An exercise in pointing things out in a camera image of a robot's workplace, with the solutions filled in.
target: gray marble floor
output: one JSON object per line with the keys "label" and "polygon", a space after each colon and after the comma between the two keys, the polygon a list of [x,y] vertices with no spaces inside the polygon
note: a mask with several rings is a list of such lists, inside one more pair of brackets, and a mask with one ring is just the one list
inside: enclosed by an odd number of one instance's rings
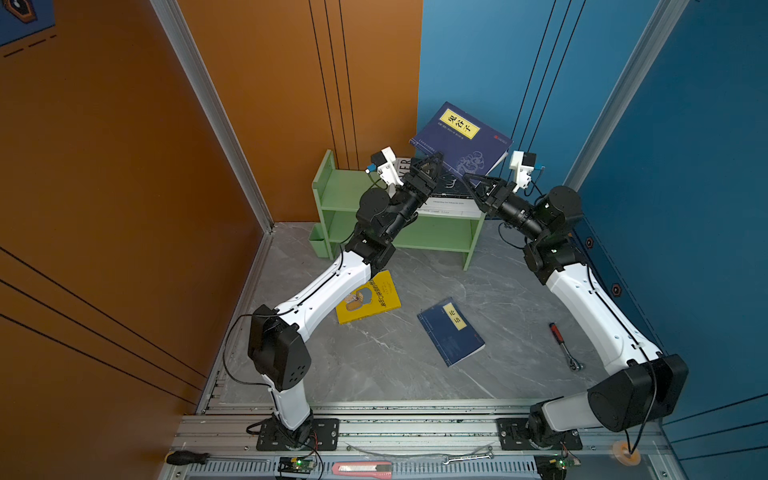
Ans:
{"label": "gray marble floor", "polygon": [[[486,221],[468,271],[460,253],[397,250],[387,265],[402,308],[339,325],[332,312],[308,342],[310,402],[353,400],[536,399],[567,396],[607,376],[586,334],[528,270],[522,253]],[[311,223],[279,223],[257,287],[257,305],[284,301],[329,265],[307,242]],[[522,244],[516,232],[508,240]],[[452,296],[485,340],[485,348],[446,367],[416,315]],[[556,322],[571,353],[586,366],[572,372],[548,324]],[[247,332],[247,319],[241,328]],[[259,379],[239,335],[233,374]],[[269,402],[263,387],[228,379],[221,400]]]}

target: yellow title label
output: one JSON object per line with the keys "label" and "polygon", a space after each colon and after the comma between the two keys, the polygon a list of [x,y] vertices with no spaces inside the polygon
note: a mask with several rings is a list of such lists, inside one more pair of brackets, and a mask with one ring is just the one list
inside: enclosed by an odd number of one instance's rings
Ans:
{"label": "yellow title label", "polygon": [[440,121],[444,124],[450,125],[454,130],[467,137],[469,140],[475,137],[475,134],[480,131],[480,127],[473,124],[471,121],[467,121],[464,118],[459,117],[450,108],[445,109],[445,113],[440,117]]}
{"label": "yellow title label", "polygon": [[465,326],[467,326],[467,324],[464,323],[464,319],[462,318],[462,316],[459,315],[458,312],[456,311],[456,308],[453,306],[453,303],[449,303],[448,305],[442,308],[445,310],[448,316],[451,317],[451,321],[456,326],[457,330],[460,330]]}

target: book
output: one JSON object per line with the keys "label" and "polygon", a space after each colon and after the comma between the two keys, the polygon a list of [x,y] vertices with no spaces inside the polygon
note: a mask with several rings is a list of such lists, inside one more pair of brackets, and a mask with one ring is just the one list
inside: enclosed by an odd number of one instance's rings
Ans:
{"label": "book", "polygon": [[445,102],[411,145],[427,155],[441,152],[443,167],[461,179],[464,174],[487,175],[505,159],[512,140]]}
{"label": "book", "polygon": [[419,322],[447,366],[485,348],[485,341],[458,310],[453,298],[421,312]]}
{"label": "book", "polygon": [[482,212],[471,198],[430,197],[419,208],[419,212],[443,217],[482,217]]}
{"label": "book", "polygon": [[396,308],[400,308],[400,297],[397,296],[392,275],[389,270],[384,270],[336,305],[336,315],[339,317],[339,325],[344,325]]}

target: yellow book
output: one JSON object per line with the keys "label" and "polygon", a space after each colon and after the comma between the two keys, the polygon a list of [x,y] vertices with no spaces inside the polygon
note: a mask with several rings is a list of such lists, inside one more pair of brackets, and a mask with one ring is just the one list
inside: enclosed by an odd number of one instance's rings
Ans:
{"label": "yellow book", "polygon": [[396,308],[400,308],[400,298],[392,275],[389,270],[384,270],[336,305],[336,315],[339,316],[339,325],[344,325]]}

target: blue book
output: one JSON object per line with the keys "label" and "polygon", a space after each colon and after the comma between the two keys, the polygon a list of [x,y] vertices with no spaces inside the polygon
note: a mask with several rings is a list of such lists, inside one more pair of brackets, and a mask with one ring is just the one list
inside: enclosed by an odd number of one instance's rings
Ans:
{"label": "blue book", "polygon": [[427,155],[441,152],[443,166],[462,178],[465,173],[487,175],[507,156],[512,140],[445,102],[411,145]]}
{"label": "blue book", "polygon": [[485,347],[485,341],[462,315],[453,298],[448,298],[419,314],[432,343],[447,366],[465,359]]}

